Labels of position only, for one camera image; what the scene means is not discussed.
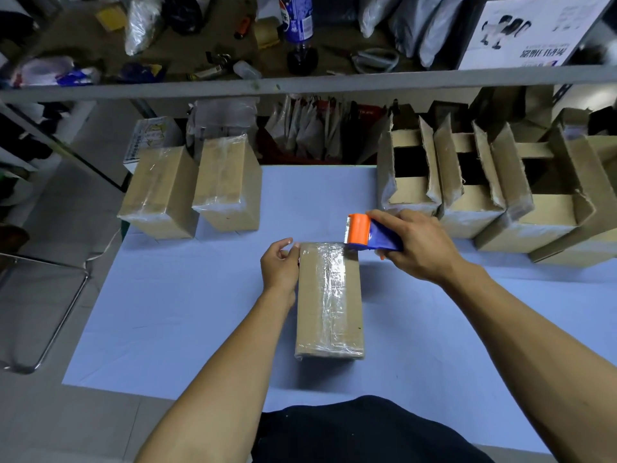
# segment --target white box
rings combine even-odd
[[[139,152],[146,148],[176,147],[184,144],[180,127],[170,116],[138,120],[124,156],[124,167],[135,173]]]

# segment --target tile floor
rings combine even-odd
[[[138,114],[128,101],[99,105],[75,147],[121,182],[121,157]],[[104,250],[119,228],[122,195],[63,162],[28,219],[23,253],[80,265]],[[115,253],[93,262],[93,279],[43,366],[33,375],[0,372],[0,461],[7,463],[131,462],[172,402],[61,385],[62,377]],[[80,282],[77,271],[16,265],[0,289],[0,360],[33,362]],[[550,462],[550,456],[485,448],[497,463]]]

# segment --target person's right hand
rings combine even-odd
[[[459,254],[435,217],[409,209],[397,216],[376,209],[366,214],[392,229],[403,241],[402,252],[378,250],[378,254],[415,278],[442,285],[456,276],[458,270],[471,265]]]

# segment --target metal chair leg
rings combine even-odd
[[[41,263],[44,265],[50,265],[50,266],[55,266],[55,267],[72,268],[74,270],[79,270],[83,272],[83,275],[84,275],[81,281],[81,284],[79,286],[79,289],[77,289],[77,292],[73,296],[73,300],[71,300],[71,303],[68,305],[66,311],[64,312],[64,315],[62,316],[62,319],[60,319],[60,323],[58,323],[58,326],[54,330],[54,333],[51,335],[51,338],[49,339],[47,346],[45,346],[45,349],[42,351],[42,354],[41,356],[39,356],[36,363],[33,366],[26,366],[24,364],[19,364],[16,362],[14,362],[13,364],[9,364],[7,362],[0,360],[0,370],[5,370],[7,372],[13,372],[13,373],[19,373],[21,375],[29,375],[31,373],[34,373],[39,367],[41,367],[41,364],[47,357],[49,350],[51,349],[51,346],[53,345],[53,343],[58,338],[58,335],[60,334],[60,330],[66,323],[68,316],[71,314],[71,311],[73,311],[73,307],[77,303],[77,299],[81,295],[81,291],[83,291],[83,288],[86,286],[86,283],[90,279],[90,272],[87,267],[87,264],[85,265],[86,267],[83,268],[83,267],[76,267],[73,265],[67,265],[64,263],[52,262],[50,260],[44,260],[41,258],[27,257],[24,255],[16,255],[16,254],[11,254],[11,253],[0,252],[0,256],[9,257],[14,260],[25,260],[28,262]]]

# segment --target blue bottle label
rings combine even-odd
[[[278,0],[278,3],[289,42],[304,42],[313,37],[313,0]]]

